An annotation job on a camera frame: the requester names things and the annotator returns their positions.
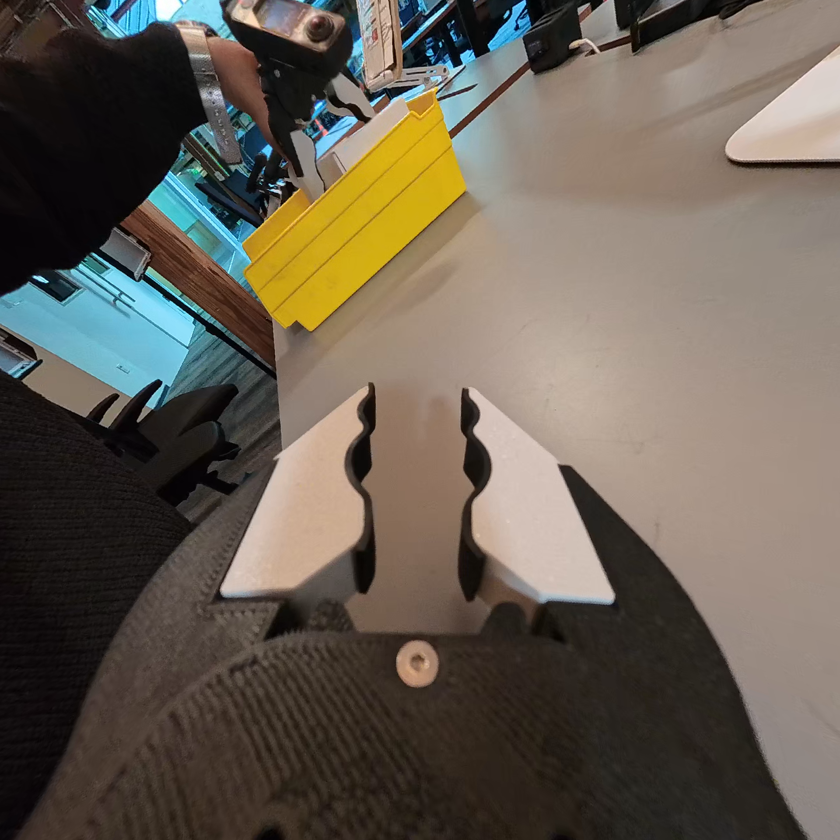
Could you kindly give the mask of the white cardboard box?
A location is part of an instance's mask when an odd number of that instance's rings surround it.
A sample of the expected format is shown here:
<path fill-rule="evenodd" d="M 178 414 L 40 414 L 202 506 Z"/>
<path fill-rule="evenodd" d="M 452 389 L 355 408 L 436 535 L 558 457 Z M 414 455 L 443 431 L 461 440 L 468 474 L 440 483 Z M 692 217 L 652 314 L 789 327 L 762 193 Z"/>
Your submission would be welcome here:
<path fill-rule="evenodd" d="M 408 114 L 403 98 L 391 101 L 354 133 L 343 137 L 317 159 L 318 173 L 328 190 L 348 170 L 358 164 Z"/>

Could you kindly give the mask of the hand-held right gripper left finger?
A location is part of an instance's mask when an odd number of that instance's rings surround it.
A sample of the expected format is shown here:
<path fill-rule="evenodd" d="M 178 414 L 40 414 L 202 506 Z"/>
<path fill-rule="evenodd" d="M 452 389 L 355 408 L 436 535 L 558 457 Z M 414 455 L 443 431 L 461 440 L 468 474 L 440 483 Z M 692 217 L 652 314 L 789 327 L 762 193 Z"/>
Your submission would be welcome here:
<path fill-rule="evenodd" d="M 375 525 L 364 478 L 372 466 L 369 383 L 275 459 L 221 583 L 228 601 L 347 602 L 375 577 Z"/>

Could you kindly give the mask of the person's left hand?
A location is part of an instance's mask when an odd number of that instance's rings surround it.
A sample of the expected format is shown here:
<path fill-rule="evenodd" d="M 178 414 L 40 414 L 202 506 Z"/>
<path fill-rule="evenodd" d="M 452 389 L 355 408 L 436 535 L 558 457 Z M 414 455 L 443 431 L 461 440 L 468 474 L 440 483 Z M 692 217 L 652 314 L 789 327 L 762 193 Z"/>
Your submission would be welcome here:
<path fill-rule="evenodd" d="M 270 130 L 259 62 L 255 55 L 238 42 L 225 38 L 210 38 L 207 45 L 226 102 L 248 114 L 272 149 L 285 154 Z"/>

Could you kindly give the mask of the silver studded wristband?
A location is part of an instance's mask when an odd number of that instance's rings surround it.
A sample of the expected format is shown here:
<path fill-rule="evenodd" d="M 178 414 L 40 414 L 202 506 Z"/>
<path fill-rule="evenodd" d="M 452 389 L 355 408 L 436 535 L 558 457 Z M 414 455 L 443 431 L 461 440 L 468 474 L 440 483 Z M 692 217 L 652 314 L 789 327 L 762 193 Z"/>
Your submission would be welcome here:
<path fill-rule="evenodd" d="M 206 115 L 206 124 L 212 132 L 218 152 L 228 165 L 243 161 L 234 126 L 228 116 L 227 103 L 222 93 L 209 39 L 215 37 L 212 29 L 190 20 L 174 24 L 182 37 L 190 60 L 199 98 Z"/>

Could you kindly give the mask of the large yellow plastic bin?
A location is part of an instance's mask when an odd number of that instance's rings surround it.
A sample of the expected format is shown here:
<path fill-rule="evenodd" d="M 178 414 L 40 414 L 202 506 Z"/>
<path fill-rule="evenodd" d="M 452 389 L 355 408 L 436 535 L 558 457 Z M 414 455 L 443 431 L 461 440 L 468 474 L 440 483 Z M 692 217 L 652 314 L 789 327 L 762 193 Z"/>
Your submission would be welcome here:
<path fill-rule="evenodd" d="M 316 201 L 297 191 L 249 236 L 245 278 L 284 329 L 315 330 L 466 192 L 432 89 Z"/>

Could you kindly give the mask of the person's left forearm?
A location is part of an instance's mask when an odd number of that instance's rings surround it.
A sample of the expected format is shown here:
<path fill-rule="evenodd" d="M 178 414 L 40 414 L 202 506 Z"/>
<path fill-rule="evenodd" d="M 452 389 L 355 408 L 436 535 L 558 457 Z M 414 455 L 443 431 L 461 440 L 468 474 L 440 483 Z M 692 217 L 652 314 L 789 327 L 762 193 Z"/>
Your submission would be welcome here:
<path fill-rule="evenodd" d="M 172 24 L 117 39 L 67 29 L 2 58 L 2 295 L 104 244 L 204 121 Z"/>

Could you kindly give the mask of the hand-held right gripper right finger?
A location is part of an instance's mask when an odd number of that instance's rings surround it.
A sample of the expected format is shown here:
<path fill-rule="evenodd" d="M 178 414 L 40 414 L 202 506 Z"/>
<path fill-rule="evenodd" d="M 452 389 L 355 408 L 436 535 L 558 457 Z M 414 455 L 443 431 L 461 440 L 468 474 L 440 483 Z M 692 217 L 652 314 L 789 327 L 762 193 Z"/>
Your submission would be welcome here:
<path fill-rule="evenodd" d="M 560 463 L 476 388 L 460 396 L 458 583 L 468 602 L 609 606 L 616 595 Z"/>

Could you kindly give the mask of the grey desk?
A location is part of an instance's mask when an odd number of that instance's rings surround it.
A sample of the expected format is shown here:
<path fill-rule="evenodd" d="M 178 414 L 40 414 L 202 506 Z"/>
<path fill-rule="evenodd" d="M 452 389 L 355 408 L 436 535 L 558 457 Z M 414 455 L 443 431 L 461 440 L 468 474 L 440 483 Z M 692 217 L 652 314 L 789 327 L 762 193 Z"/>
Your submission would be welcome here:
<path fill-rule="evenodd" d="M 369 632 L 465 632 L 461 389 L 572 466 L 726 655 L 810 838 L 838 838 L 838 169 L 732 165 L 838 46 L 762 2 L 517 80 L 454 137 L 467 193 L 278 359 L 290 444 L 374 383 Z"/>

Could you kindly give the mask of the wooden board with instruction sheet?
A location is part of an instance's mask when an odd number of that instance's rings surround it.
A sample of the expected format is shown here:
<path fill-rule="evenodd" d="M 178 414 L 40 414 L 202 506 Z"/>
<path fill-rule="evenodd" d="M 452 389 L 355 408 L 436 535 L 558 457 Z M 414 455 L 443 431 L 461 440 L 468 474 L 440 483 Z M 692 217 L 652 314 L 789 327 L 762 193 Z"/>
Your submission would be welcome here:
<path fill-rule="evenodd" d="M 402 25 L 397 1 L 356 3 L 362 38 L 364 84 L 371 93 L 403 76 Z"/>

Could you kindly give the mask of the white stand base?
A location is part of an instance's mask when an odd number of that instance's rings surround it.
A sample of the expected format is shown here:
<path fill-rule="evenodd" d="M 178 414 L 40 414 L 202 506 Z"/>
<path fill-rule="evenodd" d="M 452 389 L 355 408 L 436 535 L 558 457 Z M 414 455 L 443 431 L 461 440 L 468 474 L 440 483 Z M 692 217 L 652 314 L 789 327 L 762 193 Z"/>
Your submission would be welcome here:
<path fill-rule="evenodd" d="M 839 49 L 744 123 L 724 151 L 738 165 L 837 165 Z"/>

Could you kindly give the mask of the black office chair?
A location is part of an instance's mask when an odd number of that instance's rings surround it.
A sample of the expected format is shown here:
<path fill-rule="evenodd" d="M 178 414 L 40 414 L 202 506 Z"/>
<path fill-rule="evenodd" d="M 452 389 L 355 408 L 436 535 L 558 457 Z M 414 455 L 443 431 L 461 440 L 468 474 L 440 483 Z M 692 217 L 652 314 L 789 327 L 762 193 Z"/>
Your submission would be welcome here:
<path fill-rule="evenodd" d="M 240 447 L 227 439 L 220 423 L 238 395 L 238 387 L 222 384 L 199 388 L 177 395 L 142 416 L 141 411 L 161 384 L 155 380 L 145 386 L 108 426 L 102 419 L 116 403 L 117 394 L 103 399 L 86 416 L 70 415 L 174 507 L 199 486 L 226 496 L 232 494 L 238 484 L 221 479 L 212 465 L 236 459 L 240 453 Z"/>

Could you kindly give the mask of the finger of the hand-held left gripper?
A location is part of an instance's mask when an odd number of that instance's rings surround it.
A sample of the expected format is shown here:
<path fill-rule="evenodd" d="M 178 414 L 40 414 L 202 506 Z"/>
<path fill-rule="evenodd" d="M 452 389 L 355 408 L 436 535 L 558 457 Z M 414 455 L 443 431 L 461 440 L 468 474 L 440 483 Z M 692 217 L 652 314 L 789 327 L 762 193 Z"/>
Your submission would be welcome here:
<path fill-rule="evenodd" d="M 325 185 L 320 175 L 314 142 L 301 127 L 290 132 L 287 141 L 288 174 L 291 183 L 306 198 L 320 198 Z"/>
<path fill-rule="evenodd" d="M 343 73 L 329 82 L 329 110 L 340 117 L 352 116 L 362 123 L 368 123 L 376 116 L 363 88 L 354 77 Z"/>

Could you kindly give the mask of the black electronic device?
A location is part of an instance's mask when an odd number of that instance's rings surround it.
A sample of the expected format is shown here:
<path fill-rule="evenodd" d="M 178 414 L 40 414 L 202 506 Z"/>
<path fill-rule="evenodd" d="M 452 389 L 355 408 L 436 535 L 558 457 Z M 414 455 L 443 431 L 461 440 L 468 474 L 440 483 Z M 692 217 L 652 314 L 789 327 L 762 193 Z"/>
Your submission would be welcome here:
<path fill-rule="evenodd" d="M 522 38 L 528 66 L 534 75 L 563 64 L 582 38 L 576 2 L 566 3 L 545 13 Z"/>

